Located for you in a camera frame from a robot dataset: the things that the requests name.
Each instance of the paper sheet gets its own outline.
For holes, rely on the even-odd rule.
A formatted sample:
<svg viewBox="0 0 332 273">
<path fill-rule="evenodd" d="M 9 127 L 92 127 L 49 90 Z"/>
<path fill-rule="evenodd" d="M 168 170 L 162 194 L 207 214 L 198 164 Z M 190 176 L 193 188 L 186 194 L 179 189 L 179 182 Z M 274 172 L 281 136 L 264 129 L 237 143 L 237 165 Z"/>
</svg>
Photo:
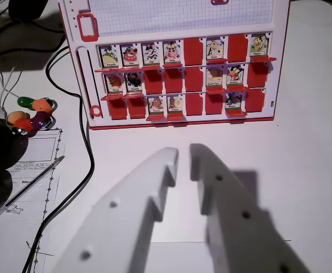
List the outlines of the paper sheet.
<svg viewBox="0 0 332 273">
<path fill-rule="evenodd" d="M 272 22 L 273 0 L 89 0 L 99 36 L 242 26 Z"/>
<path fill-rule="evenodd" d="M 37 174 L 64 154 L 65 143 L 62 129 L 39 131 L 28 139 L 26 152 L 8 171 L 12 176 L 13 189 L 9 198 L 15 195 Z M 54 209 L 60 174 L 55 168 L 38 181 L 6 212 L 0 215 L 0 273 L 22 272 L 30 252 L 26 241 L 32 246 L 36 232 Z M 48 229 L 45 229 L 31 272 L 42 273 L 47 253 Z"/>
</svg>

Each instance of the orange toy piece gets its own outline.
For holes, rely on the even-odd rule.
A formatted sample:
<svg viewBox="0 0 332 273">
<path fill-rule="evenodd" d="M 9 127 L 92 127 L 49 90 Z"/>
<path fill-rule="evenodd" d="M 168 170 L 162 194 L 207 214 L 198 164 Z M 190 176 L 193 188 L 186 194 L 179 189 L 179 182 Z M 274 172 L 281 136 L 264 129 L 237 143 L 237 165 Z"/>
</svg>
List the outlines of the orange toy piece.
<svg viewBox="0 0 332 273">
<path fill-rule="evenodd" d="M 7 122 L 13 125 L 17 119 L 30 119 L 30 115 L 22 111 L 14 111 L 8 115 Z"/>
<path fill-rule="evenodd" d="M 32 108 L 37 112 L 42 111 L 46 113 L 50 113 L 53 110 L 52 106 L 47 102 L 45 98 L 34 100 L 32 103 Z"/>
<path fill-rule="evenodd" d="M 30 119 L 24 119 L 24 118 L 19 118 L 15 121 L 13 127 L 16 128 L 21 128 L 27 132 L 32 131 L 34 128 L 31 124 L 31 120 Z"/>
</svg>

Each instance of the cartoon dog card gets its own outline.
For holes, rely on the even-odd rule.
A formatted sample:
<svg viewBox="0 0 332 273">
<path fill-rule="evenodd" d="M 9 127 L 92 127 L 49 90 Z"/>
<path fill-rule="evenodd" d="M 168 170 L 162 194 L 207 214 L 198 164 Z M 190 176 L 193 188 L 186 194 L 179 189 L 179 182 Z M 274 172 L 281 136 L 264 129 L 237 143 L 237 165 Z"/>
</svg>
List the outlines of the cartoon dog card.
<svg viewBox="0 0 332 273">
<path fill-rule="evenodd" d="M 240 92 L 227 93 L 227 101 L 225 103 L 225 109 L 240 109 L 242 105 L 242 94 Z"/>
<path fill-rule="evenodd" d="M 224 44 L 220 38 L 209 38 L 206 40 L 206 59 L 222 59 Z"/>
<path fill-rule="evenodd" d="M 159 64 L 159 47 L 155 43 L 142 44 L 143 64 L 156 65 Z"/>
<path fill-rule="evenodd" d="M 167 109 L 172 113 L 182 112 L 182 98 L 181 97 L 167 97 Z"/>
<path fill-rule="evenodd" d="M 223 71 L 218 68 L 208 68 L 206 70 L 206 86 L 222 86 Z"/>
<path fill-rule="evenodd" d="M 102 65 L 104 68 L 118 67 L 117 50 L 115 49 L 115 47 L 112 47 L 110 45 L 105 47 L 99 47 L 99 51 L 102 60 Z"/>
<path fill-rule="evenodd" d="M 150 115 L 164 114 L 164 106 L 161 97 L 148 98 L 148 109 Z"/>
<path fill-rule="evenodd" d="M 268 38 L 265 34 L 252 35 L 250 56 L 264 56 L 267 55 Z"/>
<path fill-rule="evenodd" d="M 164 60 L 166 64 L 180 63 L 180 46 L 176 41 L 164 42 Z"/>
<path fill-rule="evenodd" d="M 140 76 L 136 72 L 126 73 L 127 91 L 142 92 L 142 82 Z"/>
<path fill-rule="evenodd" d="M 122 80 L 119 74 L 105 74 L 104 75 L 108 93 L 122 93 Z"/>
<path fill-rule="evenodd" d="M 242 84 L 244 69 L 240 65 L 228 68 L 227 85 Z"/>
<path fill-rule="evenodd" d="M 138 62 L 138 49 L 132 44 L 121 46 L 122 59 L 124 67 L 137 67 Z"/>
</svg>

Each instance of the printed form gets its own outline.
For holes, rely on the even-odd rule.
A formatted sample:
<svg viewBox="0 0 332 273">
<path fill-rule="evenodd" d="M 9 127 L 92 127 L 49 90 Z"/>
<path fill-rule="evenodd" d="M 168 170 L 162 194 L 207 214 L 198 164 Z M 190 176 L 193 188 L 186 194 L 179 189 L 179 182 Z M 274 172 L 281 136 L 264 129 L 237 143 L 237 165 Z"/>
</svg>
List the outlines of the printed form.
<svg viewBox="0 0 332 273">
<path fill-rule="evenodd" d="M 29 138 L 26 152 L 8 169 L 13 185 L 9 198 L 64 155 L 64 151 L 62 129 L 38 131 Z M 0 215 L 0 272 L 22 272 L 40 224 L 55 208 L 59 178 L 59 171 L 56 168 L 51 170 Z M 42 273 L 46 256 L 52 255 L 47 253 L 48 236 L 49 230 L 45 229 L 32 263 L 33 273 Z"/>
</svg>

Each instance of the colorful toy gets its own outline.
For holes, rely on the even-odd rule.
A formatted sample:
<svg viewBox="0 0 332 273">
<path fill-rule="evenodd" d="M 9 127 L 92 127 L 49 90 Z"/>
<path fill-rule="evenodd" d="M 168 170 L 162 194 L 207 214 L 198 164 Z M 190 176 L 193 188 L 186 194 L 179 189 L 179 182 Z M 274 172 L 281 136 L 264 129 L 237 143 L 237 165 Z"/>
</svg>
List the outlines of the colorful toy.
<svg viewBox="0 0 332 273">
<path fill-rule="evenodd" d="M 10 113 L 7 117 L 7 123 L 13 126 L 12 132 L 14 134 L 26 135 L 32 130 L 44 130 L 52 123 L 53 102 L 49 98 L 34 100 L 29 97 L 19 97 L 17 103 L 19 106 L 36 110 L 37 113 L 33 118 L 22 111 Z"/>
<path fill-rule="evenodd" d="M 274 119 L 290 0 L 58 2 L 91 129 Z"/>
</svg>

